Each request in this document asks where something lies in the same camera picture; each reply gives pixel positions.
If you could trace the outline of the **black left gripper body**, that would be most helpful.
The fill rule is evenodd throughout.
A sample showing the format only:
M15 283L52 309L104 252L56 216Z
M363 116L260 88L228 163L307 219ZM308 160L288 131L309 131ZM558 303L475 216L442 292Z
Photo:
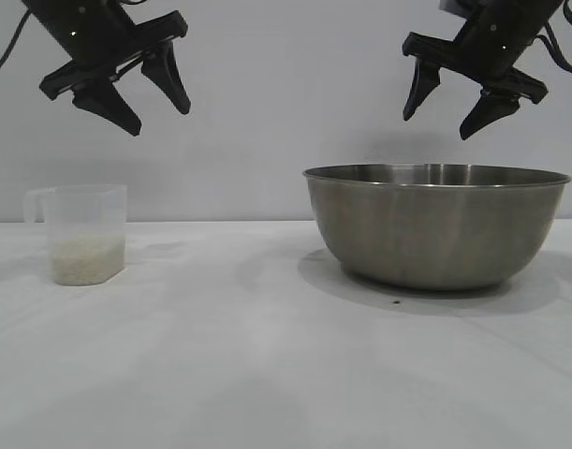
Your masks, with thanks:
M41 91L51 100L93 80L118 78L116 68L140 59L161 42L184 37L188 25L177 10L137 24L119 1L25 1L29 12L70 56L46 76Z

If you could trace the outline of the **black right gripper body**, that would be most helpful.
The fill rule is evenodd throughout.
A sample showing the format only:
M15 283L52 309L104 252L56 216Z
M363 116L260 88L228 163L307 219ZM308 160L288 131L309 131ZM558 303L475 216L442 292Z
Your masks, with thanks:
M452 40L409 33L403 55L426 57L482 85L521 94L533 103L546 85L514 67L560 7L559 1L463 1L468 17Z

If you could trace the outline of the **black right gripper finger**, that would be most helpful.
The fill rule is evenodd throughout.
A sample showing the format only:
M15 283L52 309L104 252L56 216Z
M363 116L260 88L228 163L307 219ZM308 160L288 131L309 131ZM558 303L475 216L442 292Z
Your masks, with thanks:
M516 113L520 99L519 93L482 85L480 98L461 123L461 139L467 140L484 127Z
M416 57L414 76L403 107L403 119L406 122L414 116L425 99L440 85L440 69L441 66L438 63L426 57Z

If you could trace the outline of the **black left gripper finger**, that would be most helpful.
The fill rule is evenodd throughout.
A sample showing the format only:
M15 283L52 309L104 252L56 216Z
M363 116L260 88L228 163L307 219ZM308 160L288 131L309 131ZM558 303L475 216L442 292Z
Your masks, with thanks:
M161 90L182 115L190 112L191 101L183 87L171 41L161 42L145 54L141 73Z
M126 104L110 80L93 80L74 89L73 94L72 103L76 108L117 125L133 137L139 135L141 130L139 117Z

